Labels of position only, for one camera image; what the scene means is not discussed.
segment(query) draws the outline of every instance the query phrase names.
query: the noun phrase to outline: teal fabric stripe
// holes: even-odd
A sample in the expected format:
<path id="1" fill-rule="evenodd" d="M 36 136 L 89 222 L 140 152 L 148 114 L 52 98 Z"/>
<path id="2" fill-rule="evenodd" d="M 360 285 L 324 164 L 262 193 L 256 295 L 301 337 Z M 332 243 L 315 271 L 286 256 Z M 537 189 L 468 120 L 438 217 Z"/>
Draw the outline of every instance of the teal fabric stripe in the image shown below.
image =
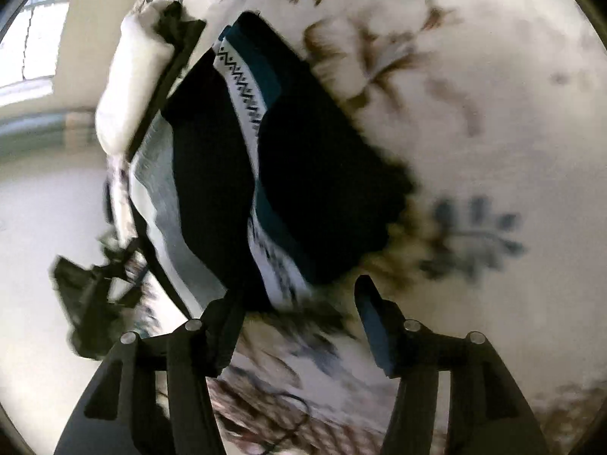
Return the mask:
<path id="1" fill-rule="evenodd" d="M 310 283 L 316 281 L 316 266 L 291 236 L 289 229 L 269 204 L 265 190 L 259 180 L 255 183 L 255 211 L 257 220 L 266 234 L 293 260 L 302 277 Z"/>
<path id="2" fill-rule="evenodd" d="M 262 93 L 266 109 L 269 109 L 278 99 L 282 90 L 278 77 L 272 71 L 268 60 L 236 26 L 229 30 L 225 39 L 238 51 L 238 54 L 241 55 L 241 58 L 251 70 L 253 78 Z"/>

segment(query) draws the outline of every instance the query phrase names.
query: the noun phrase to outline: bed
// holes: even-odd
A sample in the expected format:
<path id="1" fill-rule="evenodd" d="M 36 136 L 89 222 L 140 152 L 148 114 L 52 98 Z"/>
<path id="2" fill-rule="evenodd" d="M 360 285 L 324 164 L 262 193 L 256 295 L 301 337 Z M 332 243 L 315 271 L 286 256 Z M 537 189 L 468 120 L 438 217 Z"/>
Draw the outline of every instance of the bed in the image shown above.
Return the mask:
<path id="1" fill-rule="evenodd" d="M 247 317 L 232 366 L 208 380 L 225 438 L 262 453 L 304 414 L 277 395 L 287 392 L 311 420 L 279 450 L 379 453 L 398 383 L 374 365 L 357 320 L 353 283 L 368 273 L 434 331 L 483 331 L 552 452 L 568 453 L 607 397 L 607 55 L 576 2 L 180 1 L 206 21 L 185 72 L 226 25 L 256 11 L 365 142 L 406 163 L 417 185 L 389 245 L 318 289 L 305 313 Z M 128 165 L 108 162 L 124 244 L 136 235 Z M 151 277 L 145 294 L 140 333 L 183 323 Z M 442 411 L 435 453 L 446 425 Z"/>

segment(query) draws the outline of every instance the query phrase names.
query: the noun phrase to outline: white cloth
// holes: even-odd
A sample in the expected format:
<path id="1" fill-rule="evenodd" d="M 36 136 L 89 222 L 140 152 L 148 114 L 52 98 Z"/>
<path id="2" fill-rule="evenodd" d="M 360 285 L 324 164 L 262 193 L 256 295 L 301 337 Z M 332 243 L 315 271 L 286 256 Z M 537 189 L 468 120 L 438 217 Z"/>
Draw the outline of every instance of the white cloth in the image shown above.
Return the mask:
<path id="1" fill-rule="evenodd" d="M 120 42 L 95 116 L 97 137 L 108 155 L 124 153 L 129 147 L 160 75 L 173 57 L 173 45 L 154 32 L 163 6 L 166 2 L 157 2 L 140 14 L 128 13 L 120 26 Z"/>

